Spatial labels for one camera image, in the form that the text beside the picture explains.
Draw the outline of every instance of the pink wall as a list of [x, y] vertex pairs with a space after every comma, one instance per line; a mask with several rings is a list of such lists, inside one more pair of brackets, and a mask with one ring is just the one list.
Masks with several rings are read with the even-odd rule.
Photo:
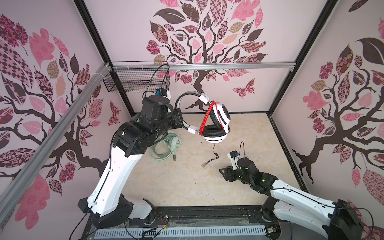
[[[102, 60], [72, 1], [3, 1], [0, 6], [2, 193]], [[101, 84], [2, 226], [0, 237], [68, 239], [83, 216], [77, 202], [96, 186], [113, 132], [128, 120], [120, 96]], [[81, 236], [84, 225], [73, 239]]]
[[[232, 63], [242, 57], [249, 58], [240, 62], [294, 61], [325, 2], [86, 1], [112, 61], [167, 60], [171, 64]], [[213, 24], [212, 30], [207, 23]], [[173, 71], [170, 91], [173, 101], [194, 90], [224, 103], [229, 111], [267, 111], [286, 74], [287, 69], [218, 70], [198, 71], [194, 78], [194, 71]], [[141, 94], [128, 94], [135, 111], [141, 109]], [[185, 109], [195, 101], [183, 103], [182, 111], [200, 111], [201, 101]]]
[[354, 2], [337, 6], [274, 119], [310, 192], [367, 208], [384, 239], [384, 2]]

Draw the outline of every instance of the black ear cushion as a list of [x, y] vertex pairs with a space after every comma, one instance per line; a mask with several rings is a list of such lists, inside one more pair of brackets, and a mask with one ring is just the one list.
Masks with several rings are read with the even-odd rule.
[[211, 117], [212, 119], [212, 122], [214, 123], [214, 125], [220, 129], [223, 129], [219, 120], [216, 118], [216, 115], [215, 115], [215, 112], [214, 112], [214, 109], [212, 108], [211, 112], [209, 113], [209, 116]]
[[215, 125], [208, 125], [205, 126], [203, 129], [203, 137], [222, 137], [226, 133], [225, 131], [221, 128], [216, 127]]

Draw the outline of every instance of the air vent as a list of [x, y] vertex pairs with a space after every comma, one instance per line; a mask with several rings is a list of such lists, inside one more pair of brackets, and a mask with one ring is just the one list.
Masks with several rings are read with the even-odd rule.
[[[128, 228], [129, 233], [139, 238], [141, 233], [150, 228]], [[256, 226], [224, 226], [224, 227], [170, 227], [158, 235], [161, 237], [209, 237], [209, 236], [252, 236], [265, 235], [265, 227], [263, 225]], [[100, 229], [96, 232], [95, 239], [119, 239], [129, 237], [124, 228]]]

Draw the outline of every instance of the butterfly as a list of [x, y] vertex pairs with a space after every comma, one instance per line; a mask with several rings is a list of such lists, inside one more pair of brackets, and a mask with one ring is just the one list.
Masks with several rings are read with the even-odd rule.
[[255, 88], [252, 87], [253, 85], [255, 85], [255, 79], [252, 79], [251, 81], [249, 81], [249, 83], [247, 84], [247, 86], [245, 88], [234, 88], [232, 90], [234, 90], [235, 93], [238, 93], [240, 97], [244, 98], [244, 96], [246, 96], [247, 93], [255, 94], [253, 92], [255, 90]]
[[119, 122], [118, 115], [120, 113], [119, 108], [115, 107], [115, 104], [111, 100], [109, 101], [109, 105], [111, 106], [112, 116], [109, 118], [108, 126], [110, 126], [112, 124], [117, 124]]

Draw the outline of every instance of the black cable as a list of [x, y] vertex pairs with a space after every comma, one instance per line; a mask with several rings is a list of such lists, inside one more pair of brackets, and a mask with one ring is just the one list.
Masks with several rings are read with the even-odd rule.
[[367, 212], [369, 213], [369, 215], [371, 216], [371, 219], [372, 219], [372, 228], [371, 228], [370, 233], [369, 233], [367, 236], [361, 238], [360, 240], [366, 239], [367, 237], [371, 236], [372, 233], [373, 233], [373, 230], [374, 230], [374, 228], [375, 228], [375, 225], [374, 225], [374, 222], [373, 222], [373, 216], [372, 216], [371, 212], [370, 212], [368, 209], [365, 209], [365, 208], [363, 208], [363, 207], [353, 207], [353, 208], [351, 207], [351, 208], [346, 209], [346, 208], [341, 208], [341, 207], [328, 206], [328, 205], [325, 205], [325, 204], [323, 204], [323, 203], [321, 203], [321, 202], [318, 202], [318, 201], [316, 201], [316, 200], [314, 200], [314, 199], [312, 199], [312, 198], [310, 198], [310, 197], [308, 197], [308, 196], [306, 196], [306, 195], [304, 195], [304, 194], [301, 194], [301, 193], [299, 193], [299, 192], [297, 192], [297, 191], [295, 191], [295, 190], [293, 190], [293, 189], [288, 189], [288, 188], [275, 188], [275, 189], [271, 189], [270, 191], [273, 191], [273, 190], [280, 190], [280, 189], [295, 192], [295, 193], [297, 193], [297, 194], [299, 194], [299, 195], [301, 195], [301, 196], [303, 196], [303, 197], [306, 197], [306, 198], [308, 198], [308, 199], [310, 199], [310, 200], [312, 200], [312, 201], [314, 201], [314, 202], [316, 202], [316, 203], [318, 203], [318, 204], [321, 204], [322, 206], [330, 207], [330, 208], [333, 208], [333, 209], [341, 209], [341, 210], [364, 209], [364, 210], [367, 211]]

